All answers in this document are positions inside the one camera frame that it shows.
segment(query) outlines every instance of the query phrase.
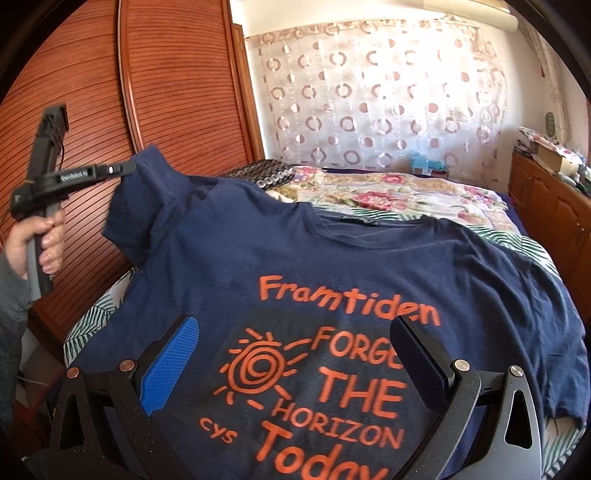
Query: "finger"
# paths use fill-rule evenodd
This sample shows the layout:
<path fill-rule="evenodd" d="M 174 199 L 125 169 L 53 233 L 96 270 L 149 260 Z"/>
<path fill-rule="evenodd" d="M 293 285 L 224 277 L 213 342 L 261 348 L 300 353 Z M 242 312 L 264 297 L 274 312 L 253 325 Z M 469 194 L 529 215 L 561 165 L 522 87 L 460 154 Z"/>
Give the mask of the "finger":
<path fill-rule="evenodd" d="M 41 240 L 41 246 L 43 248 L 49 248 L 52 245 L 62 243 L 64 241 L 65 233 L 66 229 L 64 225 L 55 226 L 43 237 Z"/>
<path fill-rule="evenodd" d="M 61 258 L 64 254 L 64 244 L 58 243 L 53 245 L 52 247 L 47 248 L 40 256 L 39 256 L 39 264 L 41 266 L 48 265 L 53 260 L 57 260 Z"/>
<path fill-rule="evenodd" d="M 62 263 L 63 263 L 63 260 L 61 257 L 56 260 L 53 260 L 51 263 L 49 263 L 43 267 L 43 273 L 46 273 L 48 275 L 54 275 L 54 274 L 58 273 L 60 271 Z"/>
<path fill-rule="evenodd" d="M 66 214 L 64 213 L 64 210 L 60 208 L 53 216 L 53 219 L 54 225 L 63 225 L 66 222 Z"/>
<path fill-rule="evenodd" d="M 18 222 L 10 231 L 8 242 L 13 245 L 26 244 L 34 235 L 46 233 L 53 227 L 53 218 L 29 217 Z"/>

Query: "sheer curtain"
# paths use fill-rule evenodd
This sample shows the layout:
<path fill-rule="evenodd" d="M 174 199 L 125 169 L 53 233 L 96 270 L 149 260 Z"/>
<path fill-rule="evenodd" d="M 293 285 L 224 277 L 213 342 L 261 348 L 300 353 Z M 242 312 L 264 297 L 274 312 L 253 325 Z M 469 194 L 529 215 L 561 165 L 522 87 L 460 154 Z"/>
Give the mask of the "sheer curtain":
<path fill-rule="evenodd" d="M 356 20 L 247 39 L 273 157 L 408 171 L 413 150 L 486 185 L 505 75 L 481 30 L 457 21 Z"/>

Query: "navy t-shirt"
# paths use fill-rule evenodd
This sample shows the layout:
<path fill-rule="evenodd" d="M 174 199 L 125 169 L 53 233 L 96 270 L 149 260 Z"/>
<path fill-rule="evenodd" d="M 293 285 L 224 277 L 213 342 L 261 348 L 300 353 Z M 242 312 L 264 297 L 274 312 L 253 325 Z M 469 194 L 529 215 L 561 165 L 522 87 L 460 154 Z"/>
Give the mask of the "navy t-shirt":
<path fill-rule="evenodd" d="M 540 421 L 586 420 L 582 322 L 528 258 L 447 220 L 342 222 L 183 176 L 155 147 L 135 159 L 105 235 L 141 268 L 75 365 L 113 369 L 194 316 L 197 348 L 153 418 L 198 478 L 392 478 L 435 419 L 389 344 L 398 314 L 477 369 L 520 365 Z"/>

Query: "dresser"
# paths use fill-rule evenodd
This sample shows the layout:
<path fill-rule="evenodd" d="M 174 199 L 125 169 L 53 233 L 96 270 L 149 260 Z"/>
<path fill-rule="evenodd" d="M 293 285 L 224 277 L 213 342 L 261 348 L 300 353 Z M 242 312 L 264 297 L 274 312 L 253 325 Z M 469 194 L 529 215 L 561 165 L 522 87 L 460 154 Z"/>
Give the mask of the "dresser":
<path fill-rule="evenodd" d="M 509 196 L 529 236 L 550 253 L 581 318 L 591 327 L 591 199 L 517 153 Z"/>

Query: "hand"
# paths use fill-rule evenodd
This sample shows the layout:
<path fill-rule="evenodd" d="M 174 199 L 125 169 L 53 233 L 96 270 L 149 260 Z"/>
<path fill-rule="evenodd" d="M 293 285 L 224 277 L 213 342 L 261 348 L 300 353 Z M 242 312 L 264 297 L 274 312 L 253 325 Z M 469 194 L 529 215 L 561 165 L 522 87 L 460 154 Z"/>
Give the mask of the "hand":
<path fill-rule="evenodd" d="M 63 210 L 59 210 L 50 218 L 25 218 L 12 227 L 4 245 L 8 263 L 19 276 L 27 279 L 27 242 L 34 235 L 45 234 L 41 240 L 43 253 L 39 256 L 39 264 L 45 273 L 57 273 L 63 262 L 65 232 Z"/>

